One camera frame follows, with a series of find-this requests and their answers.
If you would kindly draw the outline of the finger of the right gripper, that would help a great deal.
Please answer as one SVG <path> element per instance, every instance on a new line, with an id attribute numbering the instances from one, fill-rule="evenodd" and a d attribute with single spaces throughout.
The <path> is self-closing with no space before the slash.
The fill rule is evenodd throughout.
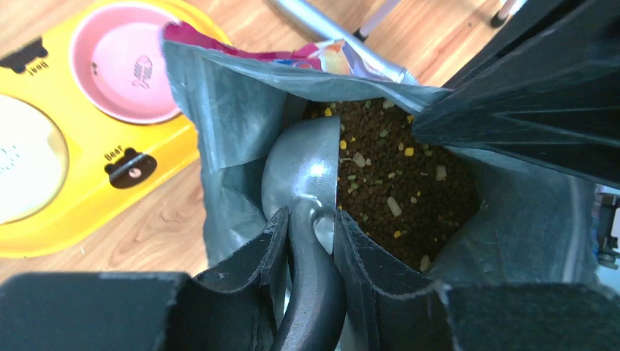
<path id="1" fill-rule="evenodd" d="M 413 123 L 424 143 L 482 148 L 619 186 L 619 3 L 580 1 Z"/>
<path id="2" fill-rule="evenodd" d="M 581 5 L 580 1 L 528 1 L 495 37 L 443 86 L 456 89 Z"/>

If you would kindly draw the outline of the metal scoop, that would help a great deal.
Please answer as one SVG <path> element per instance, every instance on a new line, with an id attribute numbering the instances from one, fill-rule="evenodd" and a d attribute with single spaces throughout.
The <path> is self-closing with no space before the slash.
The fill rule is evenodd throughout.
<path id="1" fill-rule="evenodd" d="M 334 350 L 346 315 L 333 249 L 340 118 L 309 119 L 284 130 L 266 159 L 261 200 L 267 216 L 286 208 L 292 286 L 273 350 Z"/>

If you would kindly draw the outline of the pet food bag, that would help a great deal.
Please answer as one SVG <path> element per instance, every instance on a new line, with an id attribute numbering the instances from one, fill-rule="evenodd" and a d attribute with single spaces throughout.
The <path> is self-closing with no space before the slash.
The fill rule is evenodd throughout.
<path id="1" fill-rule="evenodd" d="M 420 112 L 447 90 L 386 78 L 335 75 L 296 52 L 247 53 L 188 23 L 162 30 L 173 97 L 194 123 L 205 190 L 205 244 L 212 263 L 265 222 L 259 192 L 268 152 L 308 98 L 386 97 Z M 488 151 L 458 151 L 482 176 L 482 209 L 439 259 L 413 268 L 450 282 L 597 281 L 591 229 L 594 187 L 575 177 Z"/>

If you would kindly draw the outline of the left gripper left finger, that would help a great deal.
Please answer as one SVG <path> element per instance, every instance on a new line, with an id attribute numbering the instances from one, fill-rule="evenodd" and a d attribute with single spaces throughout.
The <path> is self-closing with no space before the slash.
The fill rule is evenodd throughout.
<path id="1" fill-rule="evenodd" d="M 1 285 L 3 350 L 269 350 L 289 211 L 198 276 L 24 273 Z"/>

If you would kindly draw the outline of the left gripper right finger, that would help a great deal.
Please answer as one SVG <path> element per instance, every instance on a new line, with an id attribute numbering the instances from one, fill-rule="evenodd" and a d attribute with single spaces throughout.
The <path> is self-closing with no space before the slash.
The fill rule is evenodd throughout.
<path id="1" fill-rule="evenodd" d="M 343 350 L 617 350 L 619 296 L 602 285 L 453 286 L 397 260 L 337 211 Z"/>

